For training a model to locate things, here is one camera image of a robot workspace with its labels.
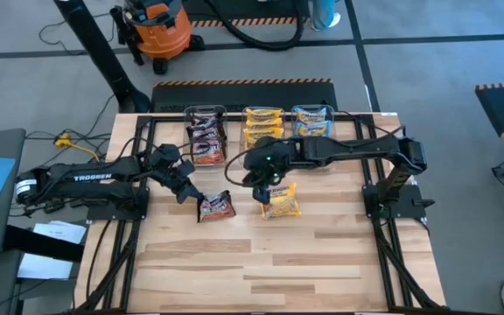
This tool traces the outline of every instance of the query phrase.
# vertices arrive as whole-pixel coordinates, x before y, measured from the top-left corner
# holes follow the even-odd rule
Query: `wooden tabletop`
[[[134,114],[116,116],[108,160],[116,158],[133,137],[136,120]],[[385,130],[399,125],[395,114],[374,114],[374,120]],[[335,126],[338,139],[355,139],[351,122]],[[159,122],[155,144],[182,144],[183,127],[182,122]],[[239,150],[240,129],[239,122],[228,123],[230,157]],[[384,165],[389,172],[390,164]],[[373,163],[371,167],[376,180]],[[241,164],[231,166],[231,178],[240,180],[244,174]],[[199,168],[191,179],[203,193],[230,190],[236,216],[196,223],[194,199],[179,205],[170,191],[150,180],[151,198],[137,244],[129,312],[387,310],[373,229],[361,197],[360,161],[289,173],[284,182],[297,183],[302,215],[273,220],[263,220],[251,189],[229,184],[220,168]],[[396,223],[407,268],[429,296],[443,305],[427,232],[411,219]],[[88,269],[103,227],[104,222],[96,222],[88,230],[75,287],[78,305],[85,300]],[[91,291],[108,270],[115,233],[113,222],[96,257]],[[396,271],[390,268],[400,305]],[[121,270],[112,305],[119,305],[122,280]]]

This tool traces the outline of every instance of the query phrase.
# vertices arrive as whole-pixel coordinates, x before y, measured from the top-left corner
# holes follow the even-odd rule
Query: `white paper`
[[[63,241],[79,244],[85,228],[71,223],[51,221],[49,224],[37,223],[34,233],[50,236]],[[67,279],[71,273],[72,262],[65,262],[50,257],[24,254],[18,268],[18,277],[35,279]]]

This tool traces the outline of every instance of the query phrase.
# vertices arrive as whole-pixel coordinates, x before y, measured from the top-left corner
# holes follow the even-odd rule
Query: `gray carpet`
[[[119,0],[87,1],[102,13]],[[400,38],[504,34],[504,1],[353,0],[363,38]],[[351,39],[343,1],[342,21],[323,32],[305,30],[304,39]],[[61,16],[51,2],[0,0],[0,53],[55,51],[39,42],[38,31]],[[109,36],[110,20],[99,19]],[[252,35],[284,39],[292,25],[249,27]],[[236,41],[222,28],[198,29],[207,43]],[[66,25],[45,33],[69,49],[81,45]],[[490,126],[473,94],[473,85],[504,81],[504,41],[367,45],[367,58],[382,111],[398,112],[410,136],[421,140],[429,170],[418,178],[425,197],[437,200],[429,209],[431,242],[449,306],[476,312],[502,311],[499,288],[504,280],[504,188],[490,168],[504,160],[504,141]],[[253,49],[189,52],[176,58],[164,77],[151,65],[136,66],[119,55],[129,77],[151,94],[156,81],[332,78],[340,109],[368,111],[368,101],[355,47],[300,47],[270,53]],[[90,58],[0,59],[0,130],[57,133],[64,128],[86,132],[111,95]],[[110,132],[117,110],[113,100],[94,133]],[[45,162],[59,150],[44,140],[26,141],[20,169]],[[58,162],[83,162],[88,156],[69,150]],[[32,219],[13,219],[29,227],[49,220],[85,218],[81,208]],[[24,314],[61,312],[71,302],[71,284],[40,286],[31,292]]]

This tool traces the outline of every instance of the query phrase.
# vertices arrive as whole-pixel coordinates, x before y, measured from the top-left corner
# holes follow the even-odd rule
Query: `plastic container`
[[[285,139],[286,135],[289,135],[289,132],[291,131],[288,127],[288,123],[285,121],[285,111],[282,110],[281,108],[272,108],[272,107],[247,107],[242,110],[242,119],[241,119],[241,141],[239,145],[239,152],[243,152],[245,150],[248,150],[250,148],[247,147],[246,143],[246,137],[244,136],[244,130],[246,129],[246,121],[247,121],[247,113],[246,109],[252,109],[252,110],[258,110],[258,109],[272,109],[272,110],[279,110],[280,111],[280,117],[282,119],[282,126],[283,126],[283,134],[282,134],[282,139]],[[244,156],[241,156],[239,158],[239,161],[241,163],[244,162]]]
[[[223,135],[218,135],[217,137],[208,137],[207,139],[205,138],[194,138],[190,140],[190,136],[188,135],[187,128],[190,126],[193,126],[193,120],[198,118],[202,119],[209,119],[214,116],[219,116],[219,119],[221,121],[221,126],[224,130],[224,136]],[[184,110],[184,144],[189,144],[186,145],[182,152],[184,155],[191,156],[191,160],[196,166],[202,167],[202,166],[216,166],[220,165],[223,166],[228,160],[228,140],[227,140],[227,132],[228,132],[228,124],[227,124],[227,110],[225,107],[221,105],[204,105],[204,106],[191,106],[188,107]],[[218,141],[221,149],[223,150],[223,156],[224,159],[218,163],[198,163],[198,155],[196,154],[196,151],[200,153],[201,148],[199,146],[205,145],[205,149],[203,149],[202,152],[208,151],[210,149],[207,148],[207,146],[210,144],[209,141],[214,140]]]
[[[328,137],[335,139],[336,137],[336,128],[334,124],[334,110],[331,106],[328,105],[297,105],[293,106],[291,109],[292,118],[291,118],[291,134],[294,137],[301,137],[297,132],[297,124],[298,124],[298,115],[296,109],[302,109],[309,113],[318,113],[320,110],[325,109],[325,120],[330,122],[330,130],[328,132]]]

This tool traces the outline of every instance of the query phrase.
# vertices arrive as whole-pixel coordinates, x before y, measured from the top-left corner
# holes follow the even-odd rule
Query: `orange shop vacuum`
[[[144,63],[141,53],[152,59],[155,74],[165,74],[168,60],[183,51],[205,50],[203,38],[192,35],[182,0],[125,0],[110,15],[120,44],[128,46],[139,66]]]

